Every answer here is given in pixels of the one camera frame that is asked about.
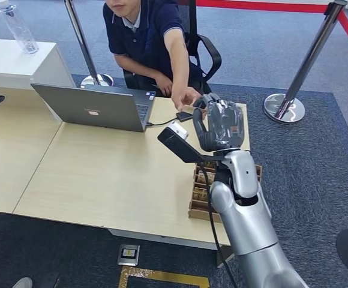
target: man's hand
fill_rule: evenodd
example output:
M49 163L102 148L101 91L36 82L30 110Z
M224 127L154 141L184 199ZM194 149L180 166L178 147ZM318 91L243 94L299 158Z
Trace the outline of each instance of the man's hand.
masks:
M157 86L162 92L164 96L170 97L170 95L171 95L171 87L173 86L173 82L171 82L171 80L169 78L157 71L156 75L154 77L154 80L157 82Z
M177 110L181 111L183 105L192 106L196 102L196 99L201 97L201 94L198 93L192 87L186 87L183 92L177 92L175 90L171 93L171 100Z

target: wooden box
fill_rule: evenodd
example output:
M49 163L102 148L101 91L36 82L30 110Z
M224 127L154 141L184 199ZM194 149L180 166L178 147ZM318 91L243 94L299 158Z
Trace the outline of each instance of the wooden box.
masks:
M262 166L256 165L258 181L262 178ZM209 185L214 182L215 176L215 168L214 163L205 163L205 170L208 174ZM220 217L211 207L213 212L213 220L214 222L221 223ZM209 221L209 213L208 206L208 195L206 190L206 182L201 168L198 165L194 170L194 184L190 204L189 205L189 217Z

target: white collar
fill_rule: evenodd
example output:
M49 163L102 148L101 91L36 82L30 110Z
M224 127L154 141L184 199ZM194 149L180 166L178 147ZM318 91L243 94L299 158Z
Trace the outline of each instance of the white collar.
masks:
M126 19L126 17L122 17L122 20L123 21L123 24L126 27L128 27L131 30L133 30L133 32L135 32L137 28L139 28L139 25L140 24L140 10L141 10L141 7L140 5L139 7L139 12L138 12L138 16L137 18L137 20L135 21L135 24L131 24L130 21L128 21L128 19Z

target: metal pole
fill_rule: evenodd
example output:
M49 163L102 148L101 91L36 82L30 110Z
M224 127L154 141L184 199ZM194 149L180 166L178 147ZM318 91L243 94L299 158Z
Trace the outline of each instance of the metal pole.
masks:
M263 110L267 116L274 121L285 124L295 123L304 116L305 108L295 96L331 34L337 22L338 15L346 5L347 5L347 1L345 0L335 0L328 5L325 12L326 18L286 94L272 94L265 100Z
M81 50L83 53L83 57L85 57L85 60L86 61L86 64L88 65L88 68L89 69L90 75L91 75L92 81L95 85L100 85L98 79L98 75L97 74L97 71L95 70L95 66L94 65L94 62L91 59L91 55L90 54L90 51L88 47L86 39L85 38L85 34L83 34L82 28L81 27L81 24L79 23L79 20L78 19L76 7L73 3L73 0L63 0L63 1L65 2L67 12L69 13L70 19L71 20L71 23L73 24L73 27L74 28L74 31L76 31L76 35L78 39L78 42L81 46Z

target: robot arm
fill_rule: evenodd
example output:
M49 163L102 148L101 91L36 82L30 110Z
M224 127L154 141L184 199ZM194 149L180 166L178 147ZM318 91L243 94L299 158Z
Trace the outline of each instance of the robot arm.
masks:
M214 155L199 154L186 142L182 127L171 123L158 139L186 163L215 161L211 201L220 214L250 288L308 288L283 253L272 215L257 179L249 151L242 151L243 115L235 103L215 94L204 95L195 106L208 110L209 131L196 109L193 123L200 146Z

